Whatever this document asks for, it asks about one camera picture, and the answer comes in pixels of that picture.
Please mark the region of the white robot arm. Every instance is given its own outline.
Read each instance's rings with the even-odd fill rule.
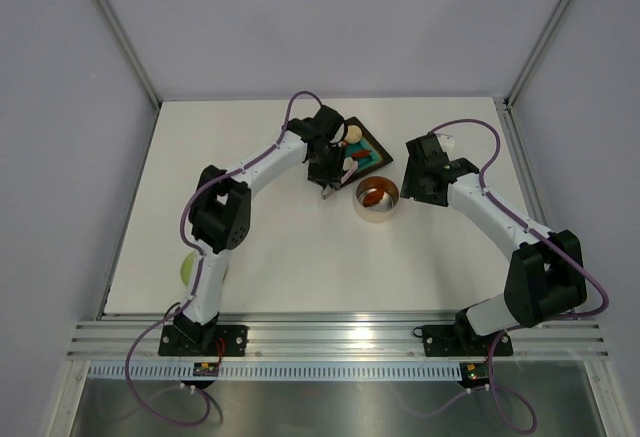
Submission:
[[[191,233],[203,249],[201,262],[192,266],[184,311],[165,326],[161,355],[210,355],[220,309],[222,280],[233,249],[246,238],[251,225],[251,200],[280,174],[308,163],[307,180],[325,190],[342,185],[346,132],[344,118],[322,105],[314,117],[287,122],[279,143],[256,153],[236,168],[234,177],[211,182],[226,173],[213,165],[202,172],[198,188],[209,183],[189,212]]]
[[[268,147],[256,153],[251,159],[248,159],[247,162],[251,162],[267,149]],[[245,183],[251,190],[251,198],[253,199],[258,195],[258,192],[266,187],[269,182],[275,180],[280,174],[304,162],[306,156],[307,144],[301,140],[299,135],[287,131],[277,148],[250,169],[237,175],[234,180],[237,183]],[[240,167],[243,167],[245,164],[246,162],[240,162]],[[234,232],[238,232],[236,235],[239,235],[241,230],[236,229]],[[227,271],[232,250],[223,249],[216,253],[206,242],[198,241],[198,244],[205,250],[200,283],[194,293],[193,285],[197,271],[197,266],[194,265],[182,305],[186,303],[188,296],[195,295],[191,305],[184,311],[184,315],[191,321],[204,325],[218,315],[222,279]]]
[[[568,230],[554,233],[513,208],[491,190],[504,209],[490,201],[479,171],[467,159],[449,160],[434,133],[407,142],[409,161],[401,196],[419,202],[451,206],[480,228],[510,261],[504,293],[461,310],[453,325],[463,344],[515,326],[533,327],[583,304],[587,297],[582,275],[551,252],[531,230],[551,240],[582,265],[580,242]],[[526,222],[527,228],[515,219]]]

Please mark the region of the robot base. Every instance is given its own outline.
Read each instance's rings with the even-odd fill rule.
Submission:
[[[489,348],[496,337],[490,334],[483,337],[476,336],[473,341],[462,342],[454,334],[453,325],[423,325],[413,329],[413,335],[422,339],[424,355],[426,357],[487,357]],[[496,346],[494,356],[511,357],[513,346],[511,339],[500,341]]]
[[[245,325],[215,326],[212,342],[206,349],[194,344],[173,325],[165,325],[162,328],[162,338],[158,355],[162,357],[217,357],[218,348],[215,342],[222,339],[225,343],[224,357],[244,357],[247,345],[247,332]]]

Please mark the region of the tan bowl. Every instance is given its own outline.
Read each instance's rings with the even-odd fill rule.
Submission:
[[[365,196],[378,189],[384,191],[384,196],[380,202],[372,205],[371,207],[365,207],[362,204]],[[360,217],[367,222],[377,224],[391,218],[396,210],[399,198],[400,192],[398,192],[396,184],[385,177],[374,175],[372,177],[367,177],[358,184],[356,194],[353,199],[353,205]]]

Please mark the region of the purple cable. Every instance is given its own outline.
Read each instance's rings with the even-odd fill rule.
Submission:
[[[482,190],[485,193],[485,195],[487,196],[487,198],[498,209],[500,209],[507,216],[509,216],[514,221],[516,221],[518,223],[518,225],[520,225],[523,229],[525,229],[528,232],[530,232],[531,235],[533,235],[535,238],[537,238],[538,240],[543,242],[553,252],[555,252],[558,256],[560,256],[560,258],[562,258],[571,267],[573,267],[575,270],[577,270],[587,281],[589,281],[589,283],[591,285],[593,285],[593,287],[598,291],[598,293],[602,297],[602,303],[600,304],[600,306],[597,309],[594,309],[594,310],[591,310],[591,311],[588,311],[588,312],[563,314],[563,315],[557,316],[555,319],[564,320],[564,319],[576,319],[576,318],[579,318],[579,317],[593,317],[593,316],[596,316],[596,315],[601,314],[602,312],[604,312],[607,309],[607,307],[609,307],[609,295],[607,294],[607,291],[604,289],[604,287],[602,287],[600,282],[598,282],[596,280],[596,278],[593,277],[584,267],[582,267],[575,260],[573,260],[571,257],[569,257],[564,251],[562,251],[562,249],[560,249],[557,245],[555,245],[553,242],[551,242],[547,237],[542,235],[536,229],[529,228],[529,225],[527,224],[526,221],[524,221],[517,214],[512,212],[508,207],[506,207],[502,202],[500,202],[488,190],[487,184],[486,184],[486,181],[485,181],[485,173],[487,172],[487,169],[498,158],[498,154],[500,153],[500,147],[501,147],[500,135],[498,134],[496,129],[494,129],[493,126],[491,126],[490,124],[487,124],[486,122],[483,122],[481,120],[477,120],[477,119],[458,119],[458,120],[452,120],[450,122],[446,122],[444,124],[438,125],[437,127],[434,127],[433,129],[431,129],[431,132],[435,133],[437,130],[440,130],[440,129],[444,128],[444,127],[449,127],[450,125],[455,125],[455,124],[478,124],[478,125],[481,125],[481,126],[487,128],[487,129],[489,129],[489,131],[493,134],[493,137],[495,138],[496,148],[495,148],[495,150],[493,152],[493,155],[491,156],[489,161],[486,164],[484,164],[482,169],[480,169],[480,174],[478,175],[478,180],[480,181],[480,186],[482,187]],[[513,328],[508,329],[508,330],[515,330],[515,329],[518,329],[518,328],[520,328],[520,326],[513,327]],[[491,344],[491,348],[489,349],[489,356],[488,356],[489,387],[491,389],[491,395],[493,396],[493,400],[494,400],[494,402],[496,404],[496,408],[498,409],[498,413],[500,414],[500,417],[502,417],[502,420],[504,421],[504,423],[511,430],[513,430],[514,432],[517,432],[518,434],[530,435],[530,434],[534,433],[536,431],[536,428],[538,427],[538,417],[537,417],[537,415],[535,413],[535,410],[533,409],[533,406],[524,398],[524,396],[522,394],[520,394],[519,392],[517,392],[514,389],[511,389],[509,387],[506,387],[506,386],[503,386],[503,385],[498,385],[498,384],[495,383],[495,380],[494,380],[493,356],[494,356],[494,353],[495,353],[495,350],[496,350],[496,346],[498,345],[498,342],[500,341],[502,336],[505,335],[505,334],[506,334],[506,330],[503,330],[503,331],[499,332],[498,335],[496,336],[496,338],[494,339],[493,343]],[[513,395],[518,400],[520,400],[527,407],[527,409],[529,409],[529,412],[531,413],[531,420],[532,420],[530,428],[522,429],[520,427],[517,427],[516,425],[514,425],[507,418],[506,414],[502,410],[500,402],[498,401],[497,392],[505,392],[505,393]]]
[[[171,387],[167,387],[164,389],[161,389],[159,391],[157,391],[156,393],[152,394],[151,396],[147,397],[147,402],[153,402],[154,400],[156,400],[158,397],[171,392],[171,391],[175,391],[175,390],[184,390],[181,387],[179,387],[177,384],[176,385],[172,385]],[[116,417],[114,419],[105,417],[104,415],[102,415],[102,413],[100,412],[100,407],[98,407],[98,413],[100,414],[100,416],[102,417],[102,419],[107,423],[107,424],[119,424],[120,422],[124,422],[127,419],[130,419],[131,417],[133,417],[142,407],[140,407],[139,405],[137,407],[134,407],[133,409],[131,409],[130,411],[128,411],[127,413],[125,413],[124,415],[120,416],[120,417]],[[207,417],[209,416],[209,412],[210,409],[206,411]]]
[[[220,405],[218,405],[218,402],[216,402],[216,399],[214,399],[211,396],[211,394],[209,394],[208,392],[205,392],[205,394],[207,395],[207,398],[209,399],[209,401],[211,401],[211,405],[213,405],[216,408],[216,411],[220,416],[220,421],[218,422],[218,425],[222,425],[222,423],[224,422],[224,414],[222,413],[222,408],[220,407]]]
[[[191,242],[189,240],[189,238],[187,237],[187,234],[186,234],[186,231],[185,231],[186,223],[187,223],[187,217],[189,216],[189,211],[191,210],[191,206],[196,201],[196,199],[198,197],[200,197],[200,195],[202,195],[202,193],[205,190],[211,188],[212,186],[214,186],[218,182],[221,182],[221,181],[223,181],[225,179],[228,179],[230,177],[238,175],[241,172],[244,172],[246,169],[248,169],[248,168],[252,167],[253,165],[257,164],[262,159],[264,159],[267,155],[269,155],[271,152],[273,152],[278,147],[278,145],[280,145],[280,142],[282,142],[282,139],[284,139],[284,135],[285,135],[285,133],[287,131],[287,124],[289,123],[289,116],[291,115],[291,108],[293,107],[293,103],[295,102],[295,100],[298,97],[300,97],[302,95],[308,95],[308,96],[312,97],[313,99],[315,99],[315,101],[318,102],[319,105],[322,105],[322,101],[320,100],[320,98],[316,94],[314,94],[313,92],[309,92],[307,90],[302,90],[300,92],[296,92],[295,94],[293,94],[291,99],[289,99],[289,104],[287,105],[287,111],[285,113],[284,122],[282,124],[281,129],[280,129],[280,135],[276,139],[276,143],[273,144],[271,147],[269,147],[267,150],[265,150],[258,157],[256,157],[255,159],[253,159],[249,163],[247,163],[243,168],[239,168],[239,169],[233,170],[231,172],[227,172],[226,174],[221,175],[220,177],[216,177],[215,179],[212,179],[209,182],[207,182],[206,184],[204,184],[202,187],[198,188],[198,190],[196,190],[196,192],[191,196],[191,198],[187,202],[187,205],[185,205],[184,210],[182,211],[182,216],[180,217],[180,238],[182,239],[182,242],[184,242],[184,244],[187,247],[190,247],[190,248],[194,249],[196,252],[198,252],[200,257],[204,256],[204,249],[202,247],[200,247],[198,244],[196,244],[195,242]],[[131,371],[130,371],[129,367],[131,365],[131,358],[133,357],[133,353],[135,352],[135,349],[138,346],[138,344],[140,344],[140,342],[142,342],[142,339],[144,339],[149,334],[149,332],[151,332],[156,327],[159,327],[159,326],[163,325],[165,322],[168,322],[169,320],[173,319],[177,315],[180,315],[181,313],[183,313],[191,305],[191,302],[193,302],[193,297],[195,297],[195,295],[196,295],[196,291],[198,289],[198,285],[200,284],[201,276],[202,276],[202,259],[200,258],[200,259],[198,259],[198,267],[196,268],[196,274],[195,274],[195,277],[194,277],[194,280],[193,280],[193,287],[191,288],[191,296],[190,296],[191,298],[187,299],[185,304],[182,305],[181,307],[179,307],[175,312],[173,312],[172,314],[168,314],[166,317],[160,319],[159,321],[155,322],[154,324],[149,326],[147,329],[145,329],[138,336],[138,338],[133,342],[133,345],[131,345],[131,348],[129,349],[129,352],[127,352],[127,357],[126,357],[126,359],[124,361],[124,377],[125,377],[125,381],[127,382],[127,386],[129,387],[129,390],[131,391],[131,394],[133,395],[133,398],[136,400],[136,402],[138,402],[140,407],[145,412],[148,412],[149,414],[151,414],[154,417],[162,420],[163,422],[166,422],[166,423],[172,424],[172,425],[176,425],[178,427],[196,427],[196,426],[202,424],[207,419],[207,417],[209,416],[209,412],[211,411],[211,404],[209,403],[209,399],[207,397],[208,394],[206,392],[200,390],[200,389],[197,389],[197,388],[194,389],[207,402],[207,411],[206,411],[206,414],[202,418],[200,418],[200,419],[198,419],[196,421],[193,421],[193,422],[184,422],[184,421],[180,421],[180,420],[170,419],[169,417],[165,417],[164,415],[160,414],[159,412],[156,412],[151,407],[149,407],[149,405],[147,405],[147,403],[140,396],[140,394],[138,394],[138,391],[136,390],[135,386],[133,385],[133,381],[131,380]]]
[[[451,397],[451,399],[449,399],[447,402],[445,402],[444,405],[442,405],[442,407],[440,407],[439,409],[436,409],[436,410],[434,410],[432,412],[427,412],[427,413],[418,412],[417,410],[413,410],[411,407],[409,407],[407,405],[407,403],[402,399],[402,396],[398,393],[398,391],[396,390],[396,388],[393,385],[391,385],[391,390],[395,394],[396,400],[398,401],[400,406],[405,410],[405,412],[407,412],[411,416],[415,417],[416,419],[432,419],[433,417],[437,417],[438,415],[442,414],[445,410],[447,410],[449,407],[451,407],[453,404],[455,404],[461,398],[466,397],[467,395],[469,395],[469,394],[471,394],[473,392],[480,392],[482,390],[485,390],[485,388],[484,387],[474,387],[472,389],[469,389],[468,392],[466,390],[462,391],[462,392],[454,395],[453,397]]]

